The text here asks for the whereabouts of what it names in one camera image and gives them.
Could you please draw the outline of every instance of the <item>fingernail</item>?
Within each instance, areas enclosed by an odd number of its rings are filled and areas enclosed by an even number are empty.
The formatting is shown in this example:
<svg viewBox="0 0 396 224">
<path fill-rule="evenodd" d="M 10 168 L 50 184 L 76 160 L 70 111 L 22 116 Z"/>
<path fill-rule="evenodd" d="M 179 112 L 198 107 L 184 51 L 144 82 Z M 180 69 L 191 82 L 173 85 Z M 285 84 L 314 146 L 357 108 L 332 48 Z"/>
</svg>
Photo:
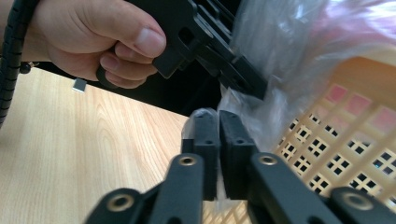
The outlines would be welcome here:
<svg viewBox="0 0 396 224">
<path fill-rule="evenodd" d="M 142 54 L 152 58 L 159 56 L 163 52 L 165 44 L 165 37 L 149 28 L 144 28 L 134 43 Z"/>
<path fill-rule="evenodd" d="M 105 69 L 116 70 L 119 66 L 119 61 L 114 57 L 106 55 L 100 59 L 100 64 Z"/>
</svg>

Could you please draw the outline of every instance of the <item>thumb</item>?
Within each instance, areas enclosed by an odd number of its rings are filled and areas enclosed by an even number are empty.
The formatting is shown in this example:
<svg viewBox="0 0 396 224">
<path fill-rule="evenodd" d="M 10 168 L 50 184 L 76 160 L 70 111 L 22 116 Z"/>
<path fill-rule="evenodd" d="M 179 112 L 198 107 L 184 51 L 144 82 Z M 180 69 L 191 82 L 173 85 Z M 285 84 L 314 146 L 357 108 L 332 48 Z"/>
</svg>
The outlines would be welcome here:
<svg viewBox="0 0 396 224">
<path fill-rule="evenodd" d="M 145 11 L 123 0 L 86 1 L 84 18 L 98 35 L 122 42 L 142 55 L 155 58 L 166 46 L 160 25 Z"/>
</svg>

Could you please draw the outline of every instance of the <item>finger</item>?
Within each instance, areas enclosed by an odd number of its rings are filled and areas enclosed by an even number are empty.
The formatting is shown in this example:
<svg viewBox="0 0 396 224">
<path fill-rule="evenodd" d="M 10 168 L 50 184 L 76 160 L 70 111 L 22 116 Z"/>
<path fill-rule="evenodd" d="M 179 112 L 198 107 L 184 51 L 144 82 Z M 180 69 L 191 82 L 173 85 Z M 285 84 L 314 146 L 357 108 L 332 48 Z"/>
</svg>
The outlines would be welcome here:
<svg viewBox="0 0 396 224">
<path fill-rule="evenodd" d="M 149 58 L 163 52 L 166 45 L 163 30 L 148 13 L 133 4 L 123 0 L 113 0 L 111 4 L 99 0 L 87 9 L 85 18 L 93 32 L 119 40 Z"/>
<path fill-rule="evenodd" d="M 110 52 L 104 53 L 100 64 L 112 74 L 128 80 L 141 80 L 157 72 L 152 64 L 131 63 Z"/>
<path fill-rule="evenodd" d="M 114 85 L 124 88 L 124 89 L 134 89 L 141 86 L 146 82 L 146 79 L 142 80 L 128 80 L 117 75 L 112 74 L 111 72 L 106 71 L 106 79 L 113 83 Z"/>
<path fill-rule="evenodd" d="M 148 58 L 133 49 L 128 48 L 126 45 L 121 42 L 116 45 L 116 55 L 125 60 L 133 63 L 152 63 L 152 58 Z"/>
</svg>

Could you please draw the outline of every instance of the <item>screw hole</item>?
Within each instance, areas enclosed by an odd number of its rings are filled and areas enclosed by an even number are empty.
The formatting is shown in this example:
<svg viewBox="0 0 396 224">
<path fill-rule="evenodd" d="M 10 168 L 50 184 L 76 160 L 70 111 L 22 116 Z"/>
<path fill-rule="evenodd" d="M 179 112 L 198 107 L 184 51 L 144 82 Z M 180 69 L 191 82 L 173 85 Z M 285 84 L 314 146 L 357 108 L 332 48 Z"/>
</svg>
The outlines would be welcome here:
<svg viewBox="0 0 396 224">
<path fill-rule="evenodd" d="M 371 210 L 374 207 L 368 199 L 357 193 L 344 193 L 343 200 L 347 205 L 361 211 Z"/>
<path fill-rule="evenodd" d="M 259 161 L 264 165 L 275 165 L 277 164 L 277 160 L 270 156 L 261 156 Z"/>
<path fill-rule="evenodd" d="M 134 204 L 134 198 L 128 194 L 118 194 L 107 203 L 107 209 L 112 212 L 122 212 Z"/>
<path fill-rule="evenodd" d="M 178 163 L 180 165 L 184 165 L 184 166 L 192 166 L 196 163 L 196 159 L 193 157 L 182 157 L 180 158 L 180 160 L 178 161 Z"/>
</svg>

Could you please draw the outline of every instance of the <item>hand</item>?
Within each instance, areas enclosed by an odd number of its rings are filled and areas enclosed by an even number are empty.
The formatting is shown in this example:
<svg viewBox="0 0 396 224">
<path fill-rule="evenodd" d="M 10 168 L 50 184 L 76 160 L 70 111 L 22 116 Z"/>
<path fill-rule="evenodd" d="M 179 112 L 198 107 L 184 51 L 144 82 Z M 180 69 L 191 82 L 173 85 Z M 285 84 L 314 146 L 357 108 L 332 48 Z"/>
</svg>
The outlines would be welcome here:
<svg viewBox="0 0 396 224">
<path fill-rule="evenodd" d="M 114 45 L 115 53 L 107 51 Z M 158 23 L 126 1 L 41 0 L 22 58 L 52 61 L 65 72 L 89 80 L 97 80 L 100 63 L 107 80 L 135 88 L 157 72 L 151 62 L 165 45 Z"/>
</svg>

